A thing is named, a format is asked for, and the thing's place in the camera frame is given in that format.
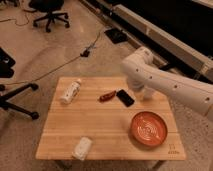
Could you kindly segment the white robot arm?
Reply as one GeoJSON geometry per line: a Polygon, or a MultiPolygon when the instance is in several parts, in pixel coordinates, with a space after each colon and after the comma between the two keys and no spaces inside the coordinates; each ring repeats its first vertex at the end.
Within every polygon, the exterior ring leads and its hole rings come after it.
{"type": "Polygon", "coordinates": [[[121,68],[129,88],[135,92],[144,87],[157,90],[184,104],[213,122],[213,85],[173,74],[152,66],[153,53],[141,46],[127,56],[121,68]]]}

